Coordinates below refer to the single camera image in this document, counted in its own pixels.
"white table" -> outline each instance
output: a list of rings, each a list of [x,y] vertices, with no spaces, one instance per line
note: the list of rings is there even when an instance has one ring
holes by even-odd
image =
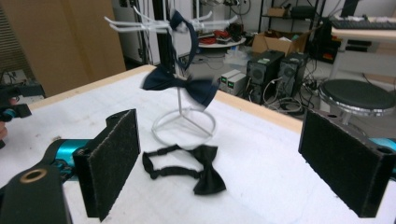
[[[225,44],[225,45],[222,45],[222,44],[210,44],[210,45],[209,45],[209,44],[202,44],[202,43],[199,43],[199,47],[200,47],[200,48],[203,48],[203,49],[230,48],[230,47],[233,47],[233,46],[241,45],[241,44],[245,43],[246,40],[247,40],[246,38],[242,37],[242,39],[239,40],[238,42],[233,42],[233,41],[231,41],[231,42],[228,42],[228,43]]]
[[[346,51],[348,39],[367,40],[374,42],[396,42],[396,31],[383,30],[341,30],[332,28],[332,35],[342,38],[341,46],[335,57],[330,79],[335,78],[343,62],[347,64],[343,69],[396,77],[396,57],[369,52]]]
[[[136,108],[141,149],[163,147],[150,129],[162,113],[177,107],[177,91],[141,90],[152,68],[142,66],[32,104],[33,116],[7,125],[0,185],[39,161],[54,138],[94,138],[106,117],[125,109]],[[396,183],[389,182],[376,218],[358,218],[299,154],[299,120],[221,91],[206,111],[218,122],[207,144],[219,147],[214,167],[227,190],[195,196],[197,181],[191,177],[151,180],[139,156],[103,223],[393,223]],[[153,162],[201,168],[184,159],[171,154]],[[87,218],[78,182],[67,181],[64,192],[74,223],[99,223]]]

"navy bow tie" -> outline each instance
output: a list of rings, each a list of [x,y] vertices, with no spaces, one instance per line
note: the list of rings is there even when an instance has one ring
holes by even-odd
[[[176,30],[176,28],[182,22],[186,24],[190,31],[191,50],[189,60],[186,64],[181,62],[178,59],[176,50],[173,46],[172,54],[179,67],[183,70],[186,70],[190,66],[190,63],[198,48],[198,38],[193,26],[189,22],[184,20],[184,18],[177,11],[175,11],[169,24],[173,30]],[[155,68],[150,74],[146,76],[142,85],[142,89],[146,91],[163,91],[171,87],[185,88],[189,96],[194,101],[196,101],[200,105],[207,107],[215,97],[216,92],[219,89],[219,83],[213,82],[212,79],[207,78],[188,78],[187,80],[183,80],[175,77],[172,72],[168,71],[163,65],[160,64],[157,66],[157,68]]]
[[[163,91],[171,87],[186,89],[194,101],[207,107],[215,97],[219,83],[213,83],[211,79],[189,78],[183,80],[176,78],[162,65],[158,65],[157,68],[146,76],[142,89],[146,91]]]
[[[154,170],[154,165],[152,164],[149,157],[166,155],[168,152],[175,150],[185,150],[189,152],[196,160],[198,160],[198,162],[204,166],[204,170],[198,172],[179,166],[168,166],[162,168],[161,170]],[[194,193],[198,195],[207,195],[218,193],[226,189],[224,181],[212,164],[216,157],[217,151],[217,147],[205,145],[201,145],[193,150],[183,149],[178,145],[174,145],[171,147],[160,148],[159,150],[153,152],[144,152],[142,155],[142,161],[145,170],[149,173],[151,179],[156,179],[158,176],[167,175],[190,175],[195,179],[199,178],[198,183],[193,189]]]

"stand base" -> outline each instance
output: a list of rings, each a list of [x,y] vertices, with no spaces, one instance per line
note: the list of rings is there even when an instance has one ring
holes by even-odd
[[[151,130],[159,142],[188,149],[200,146],[213,137],[216,120],[205,111],[183,108],[156,119]]]

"cardboard box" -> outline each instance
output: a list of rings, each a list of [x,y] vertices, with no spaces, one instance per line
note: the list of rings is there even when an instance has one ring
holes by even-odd
[[[33,74],[52,96],[125,71],[111,1],[0,0]]]
[[[304,52],[306,40],[311,31],[305,33],[289,33],[280,31],[266,31],[254,36],[252,51],[255,53],[263,53],[268,49],[285,52],[285,56],[291,52]]]
[[[285,8],[281,7],[270,7],[268,8],[267,11],[267,16],[272,16],[272,17],[284,17],[288,13],[288,11]]]

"stool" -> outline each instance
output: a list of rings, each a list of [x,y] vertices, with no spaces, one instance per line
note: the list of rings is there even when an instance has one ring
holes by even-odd
[[[347,125],[352,115],[378,117],[391,114],[395,96],[367,82],[350,79],[331,79],[323,82],[318,92],[329,105],[343,111],[342,123]]]

